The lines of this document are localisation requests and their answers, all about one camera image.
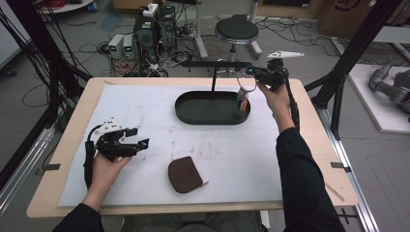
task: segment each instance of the hand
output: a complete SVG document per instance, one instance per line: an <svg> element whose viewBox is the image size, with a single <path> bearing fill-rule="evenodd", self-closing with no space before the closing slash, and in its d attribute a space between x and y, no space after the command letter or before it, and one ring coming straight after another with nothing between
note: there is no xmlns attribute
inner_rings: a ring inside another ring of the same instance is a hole
<svg viewBox="0 0 410 232"><path fill-rule="evenodd" d="M93 163L93 182L82 203L98 211L112 184L131 159L127 157L111 162L98 152Z"/></svg>
<svg viewBox="0 0 410 232"><path fill-rule="evenodd" d="M288 128L294 128L295 124L289 112L290 100L286 86L282 84L275 92L272 92L262 82L256 81L256 85L265 95L266 103L271 108L273 116L278 123L279 132L285 131Z"/></svg>

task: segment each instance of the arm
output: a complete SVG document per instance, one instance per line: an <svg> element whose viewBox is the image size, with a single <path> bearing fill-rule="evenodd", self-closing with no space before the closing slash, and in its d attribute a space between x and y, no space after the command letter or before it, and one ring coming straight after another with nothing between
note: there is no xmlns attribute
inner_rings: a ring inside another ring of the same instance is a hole
<svg viewBox="0 0 410 232"><path fill-rule="evenodd" d="M93 163L93 181L82 202L54 228L54 232L103 231L100 206L120 171L131 160L122 158L111 162L97 154Z"/></svg>
<svg viewBox="0 0 410 232"><path fill-rule="evenodd" d="M282 85L276 92L257 83L278 123L277 141L285 231L345 231L325 190L322 173L289 113Z"/></svg>

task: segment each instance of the gray floor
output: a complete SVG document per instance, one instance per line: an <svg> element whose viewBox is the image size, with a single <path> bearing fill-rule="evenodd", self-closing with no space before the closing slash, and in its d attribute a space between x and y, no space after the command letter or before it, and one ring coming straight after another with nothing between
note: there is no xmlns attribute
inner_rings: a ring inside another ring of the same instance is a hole
<svg viewBox="0 0 410 232"><path fill-rule="evenodd" d="M114 29L109 33L112 37L116 33L129 33L132 31L132 14L115 14L108 12L98 12L90 14L86 11L75 11L67 14L59 14L58 17L69 23L84 23L94 21L95 23L82 26L62 25L63 33L72 51L92 50L92 45L108 41L108 32L118 25L126 25ZM212 35L213 23L217 19L204 19L203 28L210 25L211 30L205 31L204 35ZM299 31L302 34L310 33L313 38L317 38L314 21L312 28L302 25ZM285 60L285 67L288 68L291 77L299 78L304 84L327 74L337 62L336 50L329 41L320 40L324 44L326 54L322 46L304 46L295 42L290 42L282 38L292 39L289 29L278 32L280 36L270 30L263 29L259 32L258 44L265 54L280 50L303 51L305 57ZM307 40L307 36L296 34L298 41ZM208 50L210 60L224 58L228 54L229 44L223 43L213 37L204 37L204 43ZM83 61L84 67L93 76L107 76L104 70L109 66L104 57L100 54L77 52L76 56ZM378 61L379 63L395 58L398 63L403 59L392 51L386 44L373 44L364 55L365 58ZM255 60L253 54L245 46L237 47L237 59L250 61L254 65L265 66L266 57L261 56ZM35 77L31 64L24 55L18 55L11 63L17 69L17 76L8 77L2 75L0 78L0 91L2 93L1 103L1 144L2 156L0 168L3 168L7 160L13 155L15 149L32 129L34 124L44 112L44 107L29 107L22 104L21 99L31 88L41 84ZM206 69L191 69L188 72L185 68L175 68L169 72L170 76L209 76ZM31 105L45 103L45 89L40 87L30 92L26 102ZM346 81L342 113L340 118L340 136L344 148L350 158L352 167L357 175L367 202L376 219L380 231L408 231L410 228L410 183L406 181L410 176L410 135L379 132L368 115L364 105L359 99L349 81ZM40 159L36 168L41 168L45 155L57 142L56 139ZM24 182L13 202L7 211L0 217L0 231L50 231L60 221L60 218L32 219L26 216L25 211L39 184L42 176L30 175ZM346 214L355 215L353 209L345 209ZM118 231L121 217L103 217L106 231ZM282 211L270 212L272 231L281 231L284 228ZM347 231L362 231L360 222L355 218L350 218L349 223L344 219Z"/></svg>

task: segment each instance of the cardboard box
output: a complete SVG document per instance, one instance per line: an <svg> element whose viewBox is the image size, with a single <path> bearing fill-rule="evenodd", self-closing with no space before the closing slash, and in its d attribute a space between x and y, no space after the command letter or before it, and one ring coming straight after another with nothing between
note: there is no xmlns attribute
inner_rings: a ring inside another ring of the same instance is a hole
<svg viewBox="0 0 410 232"><path fill-rule="evenodd" d="M263 1L257 8L258 16L294 17L294 18L318 18L327 0L310 0L308 7L276 6L267 5Z"/></svg>
<svg viewBox="0 0 410 232"><path fill-rule="evenodd" d="M395 22L395 19L398 17L401 11L405 10L407 3L408 3L407 0L401 1L400 5L398 5L397 9L395 9L395 12L392 14L392 16L387 21L388 24L392 24L393 22ZM407 9L407 11L404 12L404 14L401 16L401 18L398 19L398 21L395 24L396 25L402 24L409 18L410 18L410 9Z"/></svg>
<svg viewBox="0 0 410 232"><path fill-rule="evenodd" d="M369 0L328 0L317 19L320 34L352 39L371 11Z"/></svg>

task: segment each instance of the round stool seat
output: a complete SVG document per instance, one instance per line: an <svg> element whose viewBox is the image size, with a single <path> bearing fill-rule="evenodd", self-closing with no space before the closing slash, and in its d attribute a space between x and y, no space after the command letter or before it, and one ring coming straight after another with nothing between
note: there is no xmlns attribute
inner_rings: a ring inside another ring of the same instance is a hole
<svg viewBox="0 0 410 232"><path fill-rule="evenodd" d="M241 18L227 18L215 26L217 37L233 44L250 44L257 38L258 28L252 22Z"/></svg>

